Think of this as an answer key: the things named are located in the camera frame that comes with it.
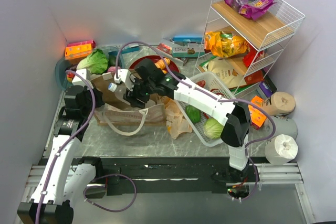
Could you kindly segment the yellow orange chips bag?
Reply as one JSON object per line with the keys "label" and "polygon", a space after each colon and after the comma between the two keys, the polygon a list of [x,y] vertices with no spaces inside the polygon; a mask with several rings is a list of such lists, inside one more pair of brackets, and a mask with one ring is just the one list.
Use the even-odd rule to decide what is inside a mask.
{"label": "yellow orange chips bag", "polygon": [[213,56],[229,58],[243,54],[247,50],[247,41],[239,34],[231,31],[212,31],[204,35],[205,50]]}

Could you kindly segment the brown paper grocery bag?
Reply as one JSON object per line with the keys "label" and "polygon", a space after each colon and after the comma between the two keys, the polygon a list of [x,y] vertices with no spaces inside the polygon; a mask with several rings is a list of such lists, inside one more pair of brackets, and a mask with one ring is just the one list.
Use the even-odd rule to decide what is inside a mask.
{"label": "brown paper grocery bag", "polygon": [[116,98],[108,90],[108,85],[114,82],[114,73],[94,74],[90,81],[102,92],[105,105],[95,109],[94,117],[99,126],[109,126],[116,133],[132,136],[143,126],[165,126],[166,115],[164,104],[157,94],[150,95],[150,100],[144,109],[133,108]]}

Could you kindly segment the clear water bottle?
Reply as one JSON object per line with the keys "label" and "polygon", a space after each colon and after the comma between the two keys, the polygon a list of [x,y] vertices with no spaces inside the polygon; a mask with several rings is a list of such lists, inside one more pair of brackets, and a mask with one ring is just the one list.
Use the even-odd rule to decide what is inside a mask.
{"label": "clear water bottle", "polygon": [[117,85],[115,83],[110,83],[108,85],[108,90],[114,93],[115,97],[120,100],[121,102],[130,105],[130,103],[124,98],[124,95],[126,94],[127,88],[123,85]]}

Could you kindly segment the orange plastic grocery bag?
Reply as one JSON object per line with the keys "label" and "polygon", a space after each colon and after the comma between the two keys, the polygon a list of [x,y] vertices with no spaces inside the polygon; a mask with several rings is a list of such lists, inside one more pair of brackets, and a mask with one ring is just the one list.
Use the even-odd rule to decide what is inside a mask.
{"label": "orange plastic grocery bag", "polygon": [[183,133],[192,133],[192,127],[185,119],[176,102],[167,96],[160,97],[166,114],[166,127],[172,139],[177,139]]}

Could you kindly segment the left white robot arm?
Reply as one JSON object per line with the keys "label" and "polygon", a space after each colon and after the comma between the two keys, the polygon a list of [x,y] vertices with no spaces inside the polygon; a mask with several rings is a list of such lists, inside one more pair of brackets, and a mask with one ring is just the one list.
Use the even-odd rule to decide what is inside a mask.
{"label": "left white robot arm", "polygon": [[19,204],[17,214],[22,223],[72,223],[75,204],[84,189],[103,175],[101,158],[89,156],[82,157],[74,174],[69,175],[93,112],[104,105],[102,92],[87,86],[70,86],[64,101],[43,175],[30,201]]}

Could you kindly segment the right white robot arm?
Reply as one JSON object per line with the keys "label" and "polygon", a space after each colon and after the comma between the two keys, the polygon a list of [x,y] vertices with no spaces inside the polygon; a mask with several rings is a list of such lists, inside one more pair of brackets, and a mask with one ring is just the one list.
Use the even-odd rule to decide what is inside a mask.
{"label": "right white robot arm", "polygon": [[114,76],[116,83],[126,86],[123,98],[133,108],[143,109],[150,95],[158,94],[205,112],[224,127],[220,139],[228,145],[230,167],[239,171],[246,168],[248,155],[245,145],[250,124],[247,101],[225,99],[176,71],[164,73],[150,59],[142,60],[134,70],[135,73],[118,69]]}

